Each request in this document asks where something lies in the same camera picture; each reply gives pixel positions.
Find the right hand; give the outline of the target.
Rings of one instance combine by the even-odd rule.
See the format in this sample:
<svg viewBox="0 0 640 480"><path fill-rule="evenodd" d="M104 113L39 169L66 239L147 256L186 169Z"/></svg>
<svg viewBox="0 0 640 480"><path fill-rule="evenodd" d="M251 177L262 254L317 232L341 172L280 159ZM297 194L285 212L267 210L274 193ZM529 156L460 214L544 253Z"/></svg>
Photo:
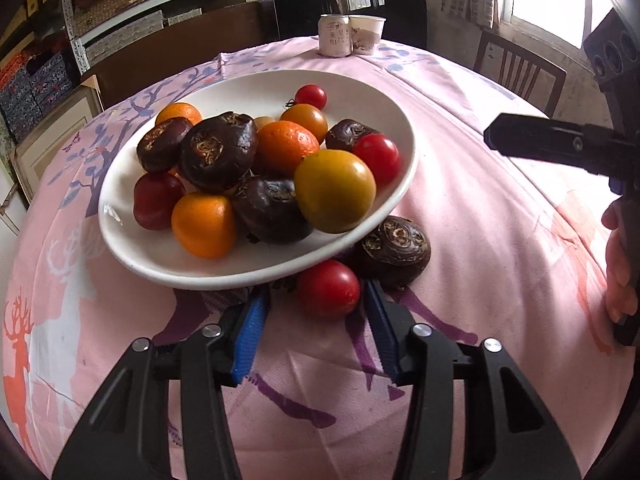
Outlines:
<svg viewBox="0 0 640 480"><path fill-rule="evenodd" d="M625 315L634 315L638 309L638 297L630 284L630 262L620 240L616 202L608 206L602 214L602 224L610 231L605 247L606 282L608 288L604 303L608 315L614 323Z"/></svg>

